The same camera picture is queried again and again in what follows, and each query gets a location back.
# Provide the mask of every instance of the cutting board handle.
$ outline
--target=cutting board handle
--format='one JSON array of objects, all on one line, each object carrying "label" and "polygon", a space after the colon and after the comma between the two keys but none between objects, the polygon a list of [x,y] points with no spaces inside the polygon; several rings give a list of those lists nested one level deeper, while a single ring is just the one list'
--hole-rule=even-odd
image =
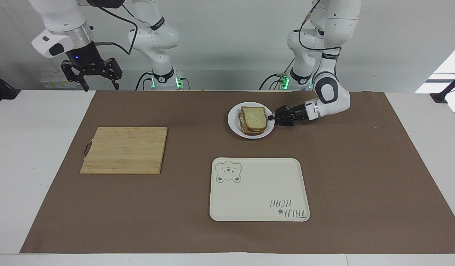
[{"label": "cutting board handle", "polygon": [[86,148],[84,148],[84,159],[86,159],[86,156],[88,155],[89,153],[89,150],[91,150],[91,146],[92,146],[92,140],[86,145]]}]

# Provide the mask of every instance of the plate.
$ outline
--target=plate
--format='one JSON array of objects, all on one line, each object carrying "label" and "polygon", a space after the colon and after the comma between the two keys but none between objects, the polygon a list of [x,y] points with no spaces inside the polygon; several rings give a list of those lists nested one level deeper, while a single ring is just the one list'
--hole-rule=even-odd
[{"label": "plate", "polygon": [[264,133],[257,135],[257,136],[249,136],[246,135],[242,132],[241,129],[241,121],[239,121],[239,114],[241,113],[241,107],[246,106],[246,107],[263,107],[265,108],[265,115],[271,116],[273,113],[268,109],[265,105],[256,103],[256,102],[245,102],[238,104],[234,106],[231,111],[229,111],[229,114],[227,115],[227,122],[229,123],[229,127],[236,133],[237,135],[244,137],[246,139],[259,139],[267,136],[270,134],[270,132],[273,130],[273,127],[275,126],[275,121],[271,120],[266,123],[266,130]]}]

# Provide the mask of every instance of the wooden cutting board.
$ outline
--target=wooden cutting board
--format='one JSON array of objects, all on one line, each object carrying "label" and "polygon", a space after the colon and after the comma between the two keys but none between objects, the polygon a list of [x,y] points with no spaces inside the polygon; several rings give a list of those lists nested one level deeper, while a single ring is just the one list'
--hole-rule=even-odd
[{"label": "wooden cutting board", "polygon": [[162,168],[166,127],[99,127],[82,175],[158,175]]}]

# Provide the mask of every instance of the sandwich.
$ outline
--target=sandwich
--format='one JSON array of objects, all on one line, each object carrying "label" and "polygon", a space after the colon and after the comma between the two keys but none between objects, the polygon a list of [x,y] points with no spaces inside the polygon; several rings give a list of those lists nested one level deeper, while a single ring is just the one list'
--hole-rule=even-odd
[{"label": "sandwich", "polygon": [[266,130],[267,118],[263,107],[241,107],[239,114],[242,133],[257,136]]}]

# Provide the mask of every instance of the white plate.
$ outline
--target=white plate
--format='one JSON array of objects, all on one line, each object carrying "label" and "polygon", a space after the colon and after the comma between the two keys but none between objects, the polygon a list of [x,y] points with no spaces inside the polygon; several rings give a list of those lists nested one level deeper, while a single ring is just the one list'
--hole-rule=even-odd
[{"label": "white plate", "polygon": [[256,102],[245,102],[245,103],[238,104],[238,105],[234,106],[231,109],[231,111],[229,111],[229,114],[227,115],[227,122],[229,123],[229,127],[232,129],[232,131],[234,131],[234,133],[236,133],[237,135],[247,138],[247,139],[259,139],[259,138],[263,138],[263,137],[267,136],[268,134],[270,134],[270,132],[273,130],[273,127],[275,126],[274,120],[268,121],[266,123],[266,130],[264,131],[264,133],[262,133],[260,135],[249,136],[249,135],[244,134],[241,129],[241,121],[239,121],[239,114],[241,113],[242,106],[263,107],[263,108],[265,108],[265,115],[267,117],[271,116],[273,114],[272,111],[270,111],[270,109],[268,109],[263,104],[259,104]]},{"label": "white plate", "polygon": [[300,163],[293,158],[215,159],[209,215],[223,222],[305,222],[310,209]]}]

